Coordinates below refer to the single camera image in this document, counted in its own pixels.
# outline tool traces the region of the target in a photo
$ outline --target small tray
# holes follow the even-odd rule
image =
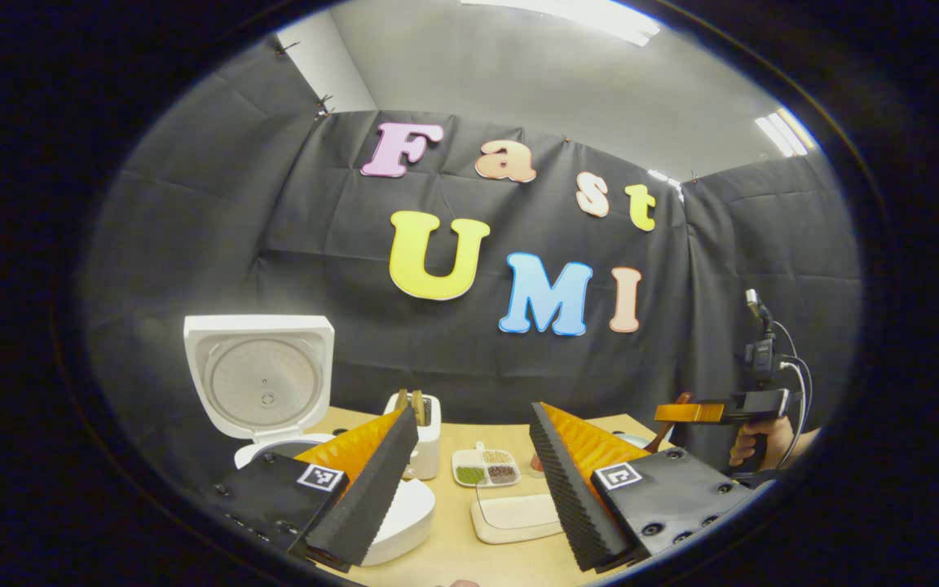
[[[463,469],[463,479],[459,479],[459,469]],[[521,471],[505,450],[484,448],[484,443],[477,442],[473,449],[452,453],[452,476],[463,487],[505,487],[519,483]]]

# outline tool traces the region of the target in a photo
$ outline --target white wall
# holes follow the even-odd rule
[[[277,31],[277,40],[282,47],[299,41],[286,52],[318,96],[332,96],[324,103],[328,108],[335,108],[336,112],[379,110],[350,52],[346,51],[332,12],[316,12]]]

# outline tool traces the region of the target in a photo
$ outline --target screw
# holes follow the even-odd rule
[[[275,523],[275,526],[277,527],[277,530],[281,532],[289,532],[289,534],[299,534],[299,531],[295,527],[295,525],[293,525],[289,521],[277,520]]]

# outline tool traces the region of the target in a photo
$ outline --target table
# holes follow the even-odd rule
[[[329,408],[324,420],[310,432],[331,434],[336,428],[354,428],[374,417],[373,413]],[[590,423],[607,431],[623,431],[650,441],[655,433],[632,417],[594,417]],[[433,512],[430,537],[416,549],[387,563],[358,567],[350,572],[327,572],[372,587],[448,587],[458,579],[473,580],[481,587],[545,585],[571,587],[593,582],[600,576],[622,571],[622,567],[599,573],[578,571],[566,535],[560,534],[511,544],[485,544],[474,532],[470,504],[477,499],[474,488],[462,487],[452,477],[452,452],[472,449],[477,441],[488,448],[509,451],[521,469],[518,494],[549,493],[545,479],[532,476],[531,458],[534,445],[528,437],[527,424],[440,424],[440,469],[437,476],[424,483],[433,491],[437,502]],[[662,442],[660,449],[670,448]]]

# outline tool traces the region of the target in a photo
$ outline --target ceiling light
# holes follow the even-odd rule
[[[792,129],[793,133],[799,137],[799,140],[802,141],[802,144],[806,145],[808,149],[817,148],[817,144],[813,141],[813,137],[809,136],[808,131],[802,127],[802,124],[796,120],[795,116],[792,116],[792,113],[785,110],[785,108],[778,108],[778,115],[785,119],[787,125]]]
[[[799,137],[796,137],[793,131],[789,129],[789,126],[785,123],[785,120],[783,120],[782,117],[776,114],[771,114],[770,116],[767,116],[767,120],[773,124],[774,129],[778,130],[778,133],[780,133],[782,137],[785,137],[785,140],[789,142],[789,145],[791,146],[793,152],[796,153],[796,155],[806,155],[806,149],[804,146],[802,146],[802,143],[799,142]]]
[[[756,124],[760,127],[761,130],[764,131],[764,133],[767,134],[767,137],[769,137],[775,145],[778,145],[778,149],[780,152],[782,152],[782,155],[785,157],[792,157],[792,145],[790,145],[789,142],[785,140],[785,137],[782,137],[782,134],[778,133],[778,131],[774,129],[773,124],[771,124],[769,120],[766,118],[757,118]]]
[[[648,16],[610,0],[462,0],[462,3],[543,12],[603,30],[640,47],[662,30]]]

